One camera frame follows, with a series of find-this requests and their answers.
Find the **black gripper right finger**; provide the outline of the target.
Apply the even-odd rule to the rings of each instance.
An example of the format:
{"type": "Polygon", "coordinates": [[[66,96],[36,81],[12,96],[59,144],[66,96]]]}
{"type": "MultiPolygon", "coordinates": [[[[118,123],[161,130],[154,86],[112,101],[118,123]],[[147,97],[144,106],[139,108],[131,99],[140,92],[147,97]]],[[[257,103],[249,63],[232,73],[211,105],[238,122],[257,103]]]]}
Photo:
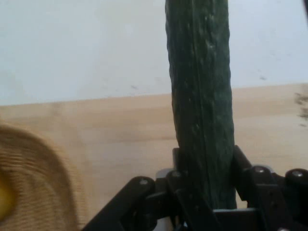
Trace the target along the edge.
{"type": "Polygon", "coordinates": [[[280,176],[269,167],[252,165],[234,147],[232,180],[247,209],[234,212],[232,231],[306,231],[308,171],[294,168],[280,176]]]}

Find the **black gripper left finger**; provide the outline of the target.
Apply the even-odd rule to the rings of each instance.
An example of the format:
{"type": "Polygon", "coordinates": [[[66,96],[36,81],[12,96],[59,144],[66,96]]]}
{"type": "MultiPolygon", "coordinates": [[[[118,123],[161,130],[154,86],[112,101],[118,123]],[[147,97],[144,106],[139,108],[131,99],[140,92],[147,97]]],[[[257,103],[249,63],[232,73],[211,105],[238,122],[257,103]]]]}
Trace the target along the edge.
{"type": "Polygon", "coordinates": [[[173,163],[163,178],[132,178],[83,230],[152,231],[169,217],[176,231],[215,231],[217,218],[188,179],[179,148],[173,163]]]}

